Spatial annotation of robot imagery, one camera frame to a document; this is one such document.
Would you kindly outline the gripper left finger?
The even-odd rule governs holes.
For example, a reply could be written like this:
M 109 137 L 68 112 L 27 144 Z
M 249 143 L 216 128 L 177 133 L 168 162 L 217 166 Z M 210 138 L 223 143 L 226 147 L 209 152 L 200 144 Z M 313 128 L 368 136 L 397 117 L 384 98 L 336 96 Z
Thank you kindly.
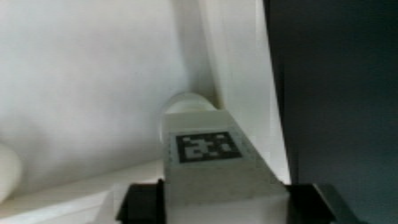
M 121 224 L 168 224 L 164 180 L 130 185 L 116 220 Z

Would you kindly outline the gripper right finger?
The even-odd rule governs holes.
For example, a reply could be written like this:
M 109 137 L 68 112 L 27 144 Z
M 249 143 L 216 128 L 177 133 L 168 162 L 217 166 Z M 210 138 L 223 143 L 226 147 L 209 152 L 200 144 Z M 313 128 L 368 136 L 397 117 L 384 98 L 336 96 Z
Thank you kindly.
M 363 224 L 331 184 L 292 184 L 288 224 Z

